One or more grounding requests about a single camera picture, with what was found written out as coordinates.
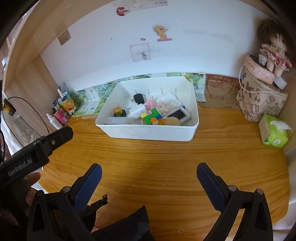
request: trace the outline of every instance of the device screen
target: device screen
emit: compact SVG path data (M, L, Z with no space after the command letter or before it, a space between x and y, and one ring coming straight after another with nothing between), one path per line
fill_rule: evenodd
M184 118L186 115L184 114L184 112L182 110L177 110L176 112L174 112L173 114L169 115L169 117L176 117L179 120Z

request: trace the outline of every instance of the rubik's cube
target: rubik's cube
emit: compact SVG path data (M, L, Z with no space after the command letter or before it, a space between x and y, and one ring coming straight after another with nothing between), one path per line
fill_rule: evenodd
M163 117L155 108L141 114L141 118L145 125L162 125L164 122Z

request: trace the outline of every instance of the doll hair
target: doll hair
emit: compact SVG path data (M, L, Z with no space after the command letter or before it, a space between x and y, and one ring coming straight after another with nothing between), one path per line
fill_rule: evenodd
M270 43L270 37L276 35L277 33L284 37L289 56L295 56L294 41L282 24L279 24L272 19L265 19L260 23L257 29L257 35L262 44Z

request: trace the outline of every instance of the white wall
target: white wall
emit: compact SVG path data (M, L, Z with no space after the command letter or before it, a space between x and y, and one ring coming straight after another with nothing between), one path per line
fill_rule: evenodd
M238 0L168 0L168 7L116 15L113 3L68 28L71 40L54 40L41 57L58 84L77 91L119 78L160 72L238 76L247 53L257 54L256 28L267 15ZM154 26L173 41L157 42ZM129 45L150 44L152 60L133 62Z

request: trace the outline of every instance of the pink can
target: pink can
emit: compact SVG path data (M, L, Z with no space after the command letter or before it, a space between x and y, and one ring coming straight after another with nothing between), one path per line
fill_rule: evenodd
M70 115L63 109L63 108L59 108L54 114L53 116L62 124L65 125L68 123L69 119L70 119Z

